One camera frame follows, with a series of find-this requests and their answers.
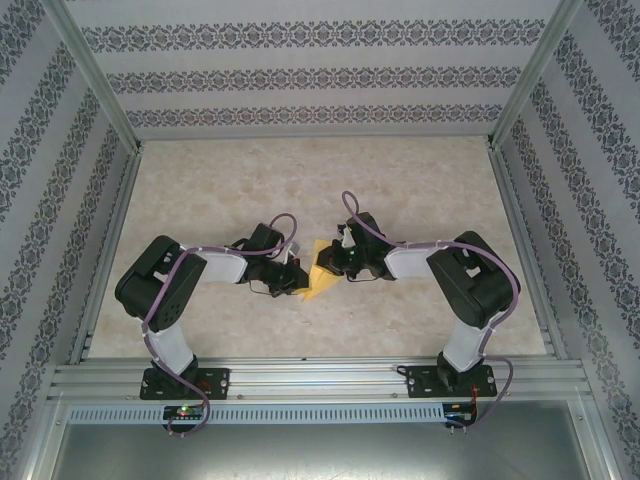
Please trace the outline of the yellow cloth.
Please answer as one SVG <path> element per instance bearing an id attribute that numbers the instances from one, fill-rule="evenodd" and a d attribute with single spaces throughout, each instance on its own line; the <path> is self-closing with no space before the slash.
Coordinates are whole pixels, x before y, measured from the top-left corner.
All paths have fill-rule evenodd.
<path id="1" fill-rule="evenodd" d="M 330 246 L 331 241 L 329 240 L 316 239 L 314 241 L 312 265 L 309 272 L 309 287 L 303 292 L 303 302 L 311 300 L 343 279 L 343 276 L 335 275 L 317 264 L 320 251 Z"/>

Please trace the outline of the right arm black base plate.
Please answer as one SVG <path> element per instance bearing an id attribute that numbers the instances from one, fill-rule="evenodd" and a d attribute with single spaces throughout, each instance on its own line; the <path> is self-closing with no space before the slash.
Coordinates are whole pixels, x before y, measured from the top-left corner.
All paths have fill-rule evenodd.
<path id="1" fill-rule="evenodd" d="M 493 369 L 489 365 L 474 367 L 470 372 L 455 373 L 453 386 L 447 385 L 435 365 L 407 366 L 405 380 L 410 398 L 463 398 L 471 397 L 472 391 L 480 398 L 497 396 L 497 384 Z"/>

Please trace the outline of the aluminium side rail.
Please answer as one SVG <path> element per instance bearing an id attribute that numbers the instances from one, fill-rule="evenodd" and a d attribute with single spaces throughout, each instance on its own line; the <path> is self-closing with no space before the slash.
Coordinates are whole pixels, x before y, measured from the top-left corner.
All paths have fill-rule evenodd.
<path id="1" fill-rule="evenodd" d="M 525 218 L 519 208 L 519 202 L 510 181 L 508 170 L 499 151 L 489 147 L 488 157 L 523 270 L 524 280 L 522 283 L 527 285 L 545 348 L 548 354 L 552 354 L 557 359 L 567 360 L 569 355 L 562 341 L 554 311 L 547 295 L 542 275 L 538 269 L 533 246 L 526 229 Z"/>
<path id="2" fill-rule="evenodd" d="M 102 248 L 97 258 L 98 262 L 91 277 L 88 294 L 81 309 L 81 317 L 75 330 L 68 358 L 65 361 L 66 364 L 77 365 L 83 360 L 85 342 L 88 337 L 93 335 L 143 153 L 144 144 L 141 143 L 131 154 L 119 180 L 114 205 L 103 238 Z"/>

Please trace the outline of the aluminium frame post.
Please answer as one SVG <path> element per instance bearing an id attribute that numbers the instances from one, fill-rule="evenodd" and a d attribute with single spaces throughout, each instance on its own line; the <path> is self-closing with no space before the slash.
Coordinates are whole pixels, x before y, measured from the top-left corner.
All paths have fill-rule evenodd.
<path id="1" fill-rule="evenodd" d="M 505 141 L 530 93 L 543 74 L 554 50 L 573 21 L 584 0 L 559 0 L 540 40 L 525 65 L 516 85 L 502 109 L 494 129 L 488 135 L 488 146 L 496 151 Z"/>
<path id="2" fill-rule="evenodd" d="M 84 34 L 71 15 L 66 1 L 40 1 L 127 152 L 137 153 L 140 147 L 140 140 L 137 138 L 124 109 L 121 107 Z"/>

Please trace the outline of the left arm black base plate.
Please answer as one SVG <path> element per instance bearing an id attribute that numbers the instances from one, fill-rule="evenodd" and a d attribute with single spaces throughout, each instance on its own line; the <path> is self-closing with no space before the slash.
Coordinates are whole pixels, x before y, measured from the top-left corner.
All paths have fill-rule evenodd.
<path id="1" fill-rule="evenodd" d="M 202 391 L 209 400 L 226 400 L 230 384 L 230 370 L 197 368 L 187 372 L 186 380 Z M 139 397 L 142 400 L 197 400 L 200 395 L 166 372 L 156 368 L 144 371 Z"/>

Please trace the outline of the grey metal panel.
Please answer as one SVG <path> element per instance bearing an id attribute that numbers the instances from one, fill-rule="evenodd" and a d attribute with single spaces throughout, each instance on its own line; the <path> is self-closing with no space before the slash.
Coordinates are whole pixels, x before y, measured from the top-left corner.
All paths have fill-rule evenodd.
<path id="1" fill-rule="evenodd" d="M 530 429 L 235 425 L 184 440 L 155 426 L 73 425 L 52 480 L 588 480 L 575 440 Z"/>

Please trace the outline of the long aluminium mounting rail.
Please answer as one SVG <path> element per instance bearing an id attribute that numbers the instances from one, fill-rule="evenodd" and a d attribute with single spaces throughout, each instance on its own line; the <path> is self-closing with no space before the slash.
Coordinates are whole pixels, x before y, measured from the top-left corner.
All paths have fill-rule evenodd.
<path id="1" fill-rule="evenodd" d="M 204 368 L 227 368 L 230 403 L 372 403 L 407 399 L 400 365 L 431 365 L 429 357 L 203 358 Z M 498 387 L 505 381 L 508 401 L 574 400 L 593 394 L 579 360 L 550 355 L 516 356 L 506 366 L 491 362 Z M 139 402 L 141 358 L 90 358 L 53 370 L 46 399 L 67 404 Z"/>

